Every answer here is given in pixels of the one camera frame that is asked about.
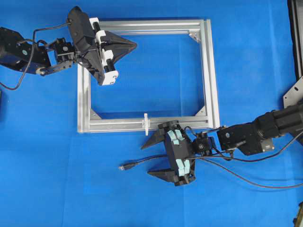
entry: metal bracket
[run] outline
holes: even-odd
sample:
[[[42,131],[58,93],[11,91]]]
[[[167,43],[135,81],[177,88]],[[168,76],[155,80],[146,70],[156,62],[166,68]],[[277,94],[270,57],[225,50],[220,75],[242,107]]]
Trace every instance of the metal bracket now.
[[[284,108],[297,104],[303,98],[303,78],[300,78],[283,96]]]
[[[78,65],[78,132],[157,130],[158,124],[178,120],[181,127],[195,129],[220,126],[214,50],[210,20],[101,21],[102,30],[117,35],[186,34],[200,43],[204,107],[196,116],[104,120],[91,109],[90,74]]]
[[[195,40],[197,43],[201,42],[200,34],[197,31],[189,32],[189,37]]]

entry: blue surface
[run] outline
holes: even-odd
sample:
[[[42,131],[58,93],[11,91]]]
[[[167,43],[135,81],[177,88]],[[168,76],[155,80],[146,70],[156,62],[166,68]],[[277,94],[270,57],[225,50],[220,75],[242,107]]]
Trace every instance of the blue surface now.
[[[282,95],[295,83],[285,0],[11,0],[0,3],[0,25],[31,37],[36,28],[64,22],[74,5],[91,17],[104,19],[210,18],[221,124],[249,122],[281,108]],[[38,34],[47,41],[63,36],[70,40],[66,28]],[[199,107],[202,100],[192,100],[199,89],[184,85],[187,71],[198,80],[200,69],[191,62],[195,48],[189,50],[195,43],[186,41],[184,47],[185,38],[176,37],[171,41],[174,46],[170,38],[162,38],[168,48],[157,50],[162,59],[154,63],[157,57],[151,49],[157,48],[155,43],[142,42],[144,45],[117,65],[117,84],[99,88],[92,81],[92,105],[97,112],[115,117],[144,111],[189,115]],[[139,44],[144,39],[132,37]],[[145,48],[151,56],[143,55]],[[125,160],[163,153],[163,146],[139,150],[147,140],[142,132],[77,134],[76,72],[74,66],[45,78],[27,75],[20,89],[3,93],[0,226],[292,226],[297,205],[303,201],[302,189],[259,189],[203,162],[197,162],[197,180],[185,187],[146,174],[166,165],[165,160],[119,172],[117,166]],[[19,76],[0,68],[1,82],[14,85]],[[158,79],[163,84],[157,85]],[[111,104],[113,100],[117,100],[116,106]],[[276,148],[290,139],[287,135],[275,140]],[[297,142],[264,162],[222,163],[262,184],[303,181],[302,147]]]

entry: white plastic clip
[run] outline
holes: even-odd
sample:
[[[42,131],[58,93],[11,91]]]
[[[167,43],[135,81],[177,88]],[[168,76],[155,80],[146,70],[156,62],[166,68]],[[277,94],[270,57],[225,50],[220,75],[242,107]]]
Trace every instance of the white plastic clip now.
[[[145,135],[148,136],[148,129],[151,126],[151,121],[147,117],[147,113],[144,114],[144,120],[142,120],[142,128],[145,129]]]

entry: wire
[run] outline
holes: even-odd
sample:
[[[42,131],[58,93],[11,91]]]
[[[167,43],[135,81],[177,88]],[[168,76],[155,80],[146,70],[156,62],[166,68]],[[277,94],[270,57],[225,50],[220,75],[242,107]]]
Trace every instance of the wire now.
[[[298,188],[298,187],[301,187],[303,186],[303,183],[299,183],[299,184],[295,184],[295,185],[290,185],[290,186],[267,186],[267,185],[262,185],[262,184],[258,184],[258,183],[255,183],[255,182],[252,182],[236,173],[234,173],[232,170],[229,170],[228,168],[216,163],[216,162],[213,162],[213,161],[210,161],[210,160],[207,160],[205,158],[201,159],[205,162],[209,162],[209,163],[212,163],[213,165],[216,165],[218,167],[221,167],[222,169],[226,170],[227,172],[229,172],[230,174],[233,174],[234,176],[240,178],[241,180],[244,180],[246,181],[247,183],[249,184],[252,184],[254,186],[257,186],[257,187],[261,187],[261,188],[269,188],[269,189],[291,189],[291,188]]]
[[[24,78],[24,76],[25,76],[25,74],[26,74],[26,72],[27,72],[27,70],[28,70],[28,68],[29,68],[29,66],[30,66],[30,64],[31,64],[31,62],[32,62],[33,56],[34,56],[34,49],[35,49],[35,46],[37,45],[37,43],[35,43],[36,32],[45,31],[45,30],[58,29],[58,28],[67,26],[67,25],[69,25],[69,24],[70,24],[70,23],[64,23],[64,24],[62,24],[62,25],[58,25],[58,26],[54,26],[54,27],[46,27],[46,28],[36,29],[36,30],[34,30],[34,32],[33,32],[33,39],[32,39],[32,40],[31,40],[31,39],[22,40],[20,43],[24,43],[24,42],[27,42],[27,41],[31,41],[31,42],[32,42],[32,51],[31,51],[31,53],[30,53],[30,57],[29,57],[27,66],[26,66],[25,70],[23,71],[22,76],[20,77],[20,79],[19,79],[19,81],[18,81],[18,83],[17,83],[17,85],[16,85],[15,87],[8,87],[8,86],[6,86],[5,84],[3,84],[3,83],[1,83],[1,82],[0,82],[0,85],[3,86],[4,88],[8,89],[8,90],[11,90],[11,91],[16,90],[16,89],[20,86],[20,84],[21,84],[21,82],[22,82],[22,80],[23,80],[23,78]]]
[[[191,133],[192,133],[194,136],[197,137],[197,134],[194,132],[194,130],[193,130],[190,126],[186,126],[186,127],[184,128],[184,131],[186,131],[186,128],[189,128],[189,130],[191,131]]]
[[[271,158],[271,157],[275,157],[279,154],[281,154],[286,148],[288,148],[298,137],[300,137],[301,135],[303,134],[303,131],[300,132],[298,135],[296,135],[295,137],[293,137],[281,150],[279,150],[277,153],[273,154],[273,155],[270,155],[270,156],[266,156],[266,157],[263,157],[263,158],[259,158],[259,159],[254,159],[254,160],[246,160],[246,159],[241,159],[241,158],[235,158],[235,157],[227,157],[227,156],[224,156],[224,155],[221,155],[221,156],[201,156],[201,157],[190,157],[190,158],[187,158],[189,160],[191,159],[202,159],[202,158],[224,158],[224,159],[229,159],[229,160],[237,160],[237,161],[241,161],[241,162],[258,162],[258,161],[263,161],[265,159],[268,159],[268,158]]]
[[[131,169],[143,162],[146,162],[148,160],[151,160],[151,159],[156,159],[156,158],[161,158],[161,157],[167,157],[167,155],[154,155],[154,156],[150,156],[150,157],[146,157],[140,161],[136,161],[136,162],[129,162],[129,163],[126,163],[126,164],[123,164],[121,166],[119,166],[119,169],[120,170],[128,170],[128,169]]]
[[[222,158],[224,158],[226,161],[231,161],[231,159],[228,159],[226,156],[224,156],[223,154],[222,154],[222,152],[220,152],[217,148],[213,148],[213,150],[215,150],[216,152],[217,152],[217,154],[219,154]]]

